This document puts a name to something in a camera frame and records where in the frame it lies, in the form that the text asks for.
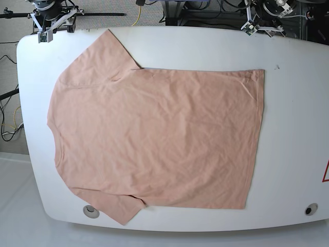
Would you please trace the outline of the grey robot base frame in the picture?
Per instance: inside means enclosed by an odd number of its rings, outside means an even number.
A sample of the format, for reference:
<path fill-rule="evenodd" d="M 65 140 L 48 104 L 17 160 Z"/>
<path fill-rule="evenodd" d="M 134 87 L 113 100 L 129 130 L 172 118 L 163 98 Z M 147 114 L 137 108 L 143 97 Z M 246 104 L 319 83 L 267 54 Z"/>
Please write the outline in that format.
<path fill-rule="evenodd" d="M 204 10 L 210 5 L 210 1 L 160 1 L 162 6 L 162 18 L 159 23 L 166 26 L 180 26 L 188 21 L 206 20 Z"/>

